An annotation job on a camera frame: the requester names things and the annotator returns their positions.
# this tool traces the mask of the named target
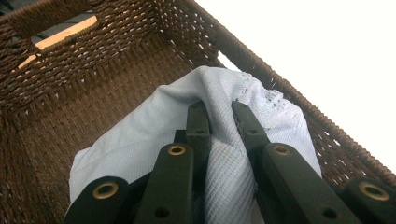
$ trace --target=woven texture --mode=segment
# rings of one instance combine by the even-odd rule
[[[89,9],[98,22],[88,29],[43,50],[30,40]],[[0,18],[0,223],[60,223],[77,151],[159,85],[222,66],[219,50],[303,110],[328,183],[367,175],[396,187],[391,171],[191,0],[45,0]]]

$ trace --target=round hole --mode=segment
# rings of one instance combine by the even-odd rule
[[[173,156],[178,156],[186,152],[186,148],[182,146],[172,146],[168,148],[168,153]]]
[[[105,182],[93,190],[93,197],[95,199],[107,199],[117,193],[119,186],[114,182]]]
[[[282,156],[287,156],[287,155],[289,155],[291,153],[288,148],[281,147],[281,146],[276,146],[275,147],[275,151],[276,151],[277,154],[280,154]]]
[[[159,207],[155,210],[154,214],[156,217],[164,218],[164,217],[168,217],[170,212],[168,209],[166,209],[164,207]]]
[[[378,187],[377,185],[361,182],[359,183],[359,190],[366,196],[378,200],[378,201],[387,201],[389,199],[389,195],[386,191]]]
[[[323,210],[322,215],[326,218],[330,219],[336,219],[337,218],[337,213],[332,210],[331,208],[326,208]]]

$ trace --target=white background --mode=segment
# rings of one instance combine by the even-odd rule
[[[396,1],[196,2],[396,173]]]

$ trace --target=towel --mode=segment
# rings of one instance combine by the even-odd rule
[[[118,176],[129,183],[150,172],[160,149],[185,129],[188,106],[203,101],[211,128],[205,184],[205,223],[262,223],[253,171],[233,119],[232,101],[248,105],[271,142],[296,148],[320,175],[301,109],[266,90],[252,75],[201,66],[163,85],[91,147],[78,152],[70,172],[71,203],[93,180]]]

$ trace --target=cloth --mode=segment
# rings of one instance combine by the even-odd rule
[[[295,147],[320,175],[301,109],[266,90],[250,74],[201,66],[167,86],[160,86],[91,147],[75,157],[70,173],[73,202],[93,180],[113,175],[134,182],[150,172],[160,149],[185,129],[188,106],[205,103],[211,152],[206,175],[206,223],[262,223],[254,201],[255,181],[233,120],[232,101],[250,106],[271,142]]]

